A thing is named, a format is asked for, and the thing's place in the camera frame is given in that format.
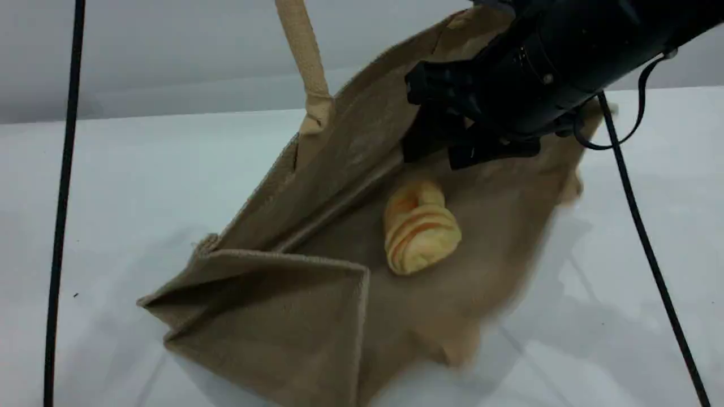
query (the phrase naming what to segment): white surface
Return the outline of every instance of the white surface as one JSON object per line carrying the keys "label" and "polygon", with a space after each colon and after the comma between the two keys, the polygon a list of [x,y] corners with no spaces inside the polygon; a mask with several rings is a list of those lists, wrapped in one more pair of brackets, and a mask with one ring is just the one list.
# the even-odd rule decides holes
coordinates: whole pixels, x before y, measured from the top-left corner
{"label": "white surface", "polygon": [[[635,93],[614,92],[628,129]],[[644,220],[713,404],[724,403],[724,88],[649,92],[624,148]],[[80,122],[60,301],[56,405],[263,406],[161,345],[135,307],[231,219],[300,111]],[[0,406],[41,404],[62,124],[0,126]],[[605,143],[605,132],[596,141]],[[694,406],[610,152],[552,226],[533,281],[465,372],[424,364],[377,406]]]}
{"label": "white surface", "polygon": [[[73,0],[0,1],[0,122],[63,119]],[[468,0],[306,0],[337,90],[394,43]],[[304,107],[270,0],[87,1],[80,114],[88,118]],[[682,47],[650,86],[724,85],[724,27]],[[636,73],[615,88],[635,88]]]}

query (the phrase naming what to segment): burlap fabric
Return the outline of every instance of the burlap fabric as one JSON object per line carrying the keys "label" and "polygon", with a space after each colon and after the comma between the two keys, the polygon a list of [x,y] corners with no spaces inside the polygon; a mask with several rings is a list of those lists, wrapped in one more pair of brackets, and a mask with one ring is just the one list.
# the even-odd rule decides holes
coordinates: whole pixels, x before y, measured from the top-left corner
{"label": "burlap fabric", "polygon": [[[302,1],[277,7],[307,117],[227,229],[139,304],[169,325],[168,349],[283,406],[364,406],[413,362],[450,356],[515,298],[582,148],[549,135],[532,159],[458,172],[444,154],[402,165],[399,142],[418,110],[405,73],[422,59],[472,57],[511,17],[475,7],[445,18],[332,98]],[[584,134],[599,122],[588,105]],[[420,172],[443,187],[463,240],[441,263],[397,277],[382,212],[393,188]]]}

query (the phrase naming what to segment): bag handle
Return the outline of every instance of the bag handle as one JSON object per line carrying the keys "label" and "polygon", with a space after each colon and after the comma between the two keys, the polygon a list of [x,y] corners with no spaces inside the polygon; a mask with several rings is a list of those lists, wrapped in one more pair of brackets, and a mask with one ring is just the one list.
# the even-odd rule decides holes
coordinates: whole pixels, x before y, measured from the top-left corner
{"label": "bag handle", "polygon": [[321,55],[304,0],[275,0],[277,14],[304,82],[307,114],[299,129],[296,167],[311,161],[327,141],[321,136],[333,115],[333,98],[324,79]]}

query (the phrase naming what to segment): black cable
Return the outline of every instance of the black cable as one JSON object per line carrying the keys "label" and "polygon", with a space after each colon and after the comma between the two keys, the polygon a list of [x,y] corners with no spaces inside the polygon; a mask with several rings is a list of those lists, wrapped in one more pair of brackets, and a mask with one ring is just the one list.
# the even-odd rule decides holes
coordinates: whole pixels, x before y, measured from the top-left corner
{"label": "black cable", "polygon": [[50,294],[48,296],[48,319],[46,327],[46,357],[43,376],[43,406],[53,406],[55,378],[55,345],[58,327],[58,300],[60,295],[60,271],[63,264],[63,242],[65,239],[65,219],[68,210],[70,192],[70,172],[73,164],[73,146],[75,144],[75,120],[78,114],[78,91],[80,88],[80,56],[83,51],[83,25],[85,20],[85,0],[75,0],[73,20],[73,39],[70,54],[70,81],[68,85],[68,105],[65,114],[65,138],[63,157],[60,167],[60,186],[58,189],[58,209],[55,217],[55,236],[53,242],[53,263],[50,272]]}
{"label": "black cable", "polygon": [[[696,368],[694,357],[692,356],[691,350],[689,349],[689,344],[686,342],[686,336],[683,333],[683,329],[681,328],[681,324],[679,323],[678,317],[676,315],[676,310],[674,309],[673,302],[671,301],[669,291],[666,288],[666,283],[664,281],[664,277],[661,274],[661,269],[659,268],[658,261],[656,260],[654,249],[651,247],[651,242],[649,241],[649,236],[646,232],[646,228],[644,227],[644,222],[643,220],[641,220],[639,206],[636,204],[636,197],[634,196],[634,190],[631,187],[631,180],[629,180],[628,178],[628,170],[626,169],[626,163],[623,160],[621,146],[618,142],[618,135],[616,134],[616,128],[613,124],[613,116],[611,115],[611,109],[608,106],[606,95],[603,92],[599,93],[598,100],[601,103],[601,110],[603,111],[603,117],[606,121],[606,128],[608,129],[608,134],[611,137],[611,147],[613,148],[613,153],[616,157],[618,172],[621,176],[621,183],[623,184],[623,192],[626,195],[628,207],[631,210],[631,216],[633,217],[633,223],[636,225],[636,232],[639,234],[639,239],[641,240],[641,245],[644,247],[646,259],[649,262],[651,272],[653,273],[654,280],[656,281],[656,286],[659,289],[661,301],[664,303],[666,315],[668,316],[669,322],[671,323],[671,328],[674,331],[674,336],[676,336],[676,342],[678,343],[679,349],[681,350],[683,360],[686,362],[686,368],[689,370],[691,382],[694,384],[696,394],[699,396],[699,402],[701,403],[702,407],[710,407],[711,403],[709,402],[709,396],[707,395],[707,391],[704,387],[702,378],[701,376],[699,376],[699,370]],[[640,109],[639,120],[637,121],[637,123],[641,122],[642,116],[643,109]]]}
{"label": "black cable", "polygon": [[[616,140],[616,144],[619,146],[621,144],[624,144],[626,141],[628,141],[629,138],[631,138],[632,135],[639,129],[639,126],[641,125],[641,121],[644,118],[644,112],[646,111],[646,86],[649,82],[649,77],[651,76],[651,72],[654,72],[654,69],[656,66],[661,62],[665,61],[667,59],[672,59],[676,56],[678,51],[674,49],[673,51],[661,56],[659,59],[654,60],[651,64],[649,64],[646,68],[644,68],[643,71],[641,71],[641,75],[639,76],[639,114],[636,117],[636,124],[633,127],[633,130],[627,134],[626,137],[624,137],[622,140]],[[601,146],[600,144],[591,143],[581,134],[581,123],[582,119],[577,117],[573,122],[573,136],[576,138],[576,140],[583,146],[590,150],[596,150],[596,151],[604,151],[609,150],[613,147],[613,143],[609,146]]]}

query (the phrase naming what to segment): croissant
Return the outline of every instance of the croissant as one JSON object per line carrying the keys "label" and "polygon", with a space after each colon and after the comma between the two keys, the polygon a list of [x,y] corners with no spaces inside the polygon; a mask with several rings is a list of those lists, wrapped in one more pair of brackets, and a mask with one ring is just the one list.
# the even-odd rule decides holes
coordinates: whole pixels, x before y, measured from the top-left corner
{"label": "croissant", "polygon": [[442,190],[431,181],[414,181],[392,194],[384,210],[384,234],[387,263],[399,275],[448,257],[462,238]]}

